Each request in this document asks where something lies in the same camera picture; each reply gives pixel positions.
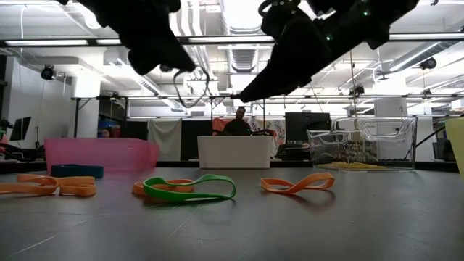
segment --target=clear acrylic box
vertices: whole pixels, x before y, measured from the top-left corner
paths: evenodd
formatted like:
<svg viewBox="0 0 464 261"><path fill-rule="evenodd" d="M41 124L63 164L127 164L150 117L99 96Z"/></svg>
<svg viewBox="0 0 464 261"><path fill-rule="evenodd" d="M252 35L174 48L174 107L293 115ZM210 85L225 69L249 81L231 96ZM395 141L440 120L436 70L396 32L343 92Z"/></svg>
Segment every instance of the clear acrylic box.
<svg viewBox="0 0 464 261"><path fill-rule="evenodd" d="M314 166L334 170L413 170L415 117L347 117L332 131L308 131Z"/></svg>

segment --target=yellow object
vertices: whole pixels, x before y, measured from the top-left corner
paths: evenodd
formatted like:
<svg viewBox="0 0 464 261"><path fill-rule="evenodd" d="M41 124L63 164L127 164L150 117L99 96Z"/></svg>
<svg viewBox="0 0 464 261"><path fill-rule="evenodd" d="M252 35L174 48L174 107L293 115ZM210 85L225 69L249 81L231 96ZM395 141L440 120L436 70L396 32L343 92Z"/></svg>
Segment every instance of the yellow object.
<svg viewBox="0 0 464 261"><path fill-rule="evenodd" d="M332 162L330 164L318 165L318 167L335 168L340 170L386 170L384 166L369 165L364 163L345 163L345 162Z"/></svg>
<svg viewBox="0 0 464 261"><path fill-rule="evenodd" d="M446 120L445 126L447 138L451 141L452 151L455 154L459 173L464 179L464 118Z"/></svg>

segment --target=person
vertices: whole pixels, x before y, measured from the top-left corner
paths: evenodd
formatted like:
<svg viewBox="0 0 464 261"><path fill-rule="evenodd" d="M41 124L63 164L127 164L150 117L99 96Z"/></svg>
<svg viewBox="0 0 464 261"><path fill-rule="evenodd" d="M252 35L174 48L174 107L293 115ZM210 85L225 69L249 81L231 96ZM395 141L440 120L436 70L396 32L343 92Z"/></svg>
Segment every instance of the person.
<svg viewBox="0 0 464 261"><path fill-rule="evenodd" d="M250 135L252 132L252 128L244 120L245 112L247 112L245 107L240 106L236 111L235 119L225 125L224 132L229 135L235 136Z"/></svg>
<svg viewBox="0 0 464 261"><path fill-rule="evenodd" d="M112 137L112 129L111 128L104 128L101 132L102 138L111 138Z"/></svg>

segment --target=white curtain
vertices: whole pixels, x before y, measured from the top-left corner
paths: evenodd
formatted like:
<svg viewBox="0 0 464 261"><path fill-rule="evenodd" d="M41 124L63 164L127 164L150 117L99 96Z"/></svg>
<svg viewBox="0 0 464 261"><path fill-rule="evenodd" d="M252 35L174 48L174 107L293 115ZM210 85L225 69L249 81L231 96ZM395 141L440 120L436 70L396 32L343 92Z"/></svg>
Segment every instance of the white curtain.
<svg viewBox="0 0 464 261"><path fill-rule="evenodd" d="M148 139L159 146L158 161L181 160L182 119L150 120Z"/></svg>

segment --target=green rubber band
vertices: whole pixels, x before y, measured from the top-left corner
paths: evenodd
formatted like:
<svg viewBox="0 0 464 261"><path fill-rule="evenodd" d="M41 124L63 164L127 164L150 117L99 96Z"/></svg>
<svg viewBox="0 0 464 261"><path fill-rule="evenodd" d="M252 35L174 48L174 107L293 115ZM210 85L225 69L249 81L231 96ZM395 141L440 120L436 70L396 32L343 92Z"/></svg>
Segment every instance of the green rubber band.
<svg viewBox="0 0 464 261"><path fill-rule="evenodd" d="M193 186L193 185L207 182L207 181L228 182L232 185L232 191L227 195L208 194L208 193L182 193L182 192L166 191L166 190L153 187L153 185L160 185L160 184L169 185L169 186ZM164 200L169 200L169 201L183 201L187 199L232 199L236 194L236 187L235 187L235 183L229 177L225 177L221 175L206 174L194 182L181 183L181 184L169 183L165 181L163 178L150 178L144 181L144 191L149 196L164 199Z"/></svg>

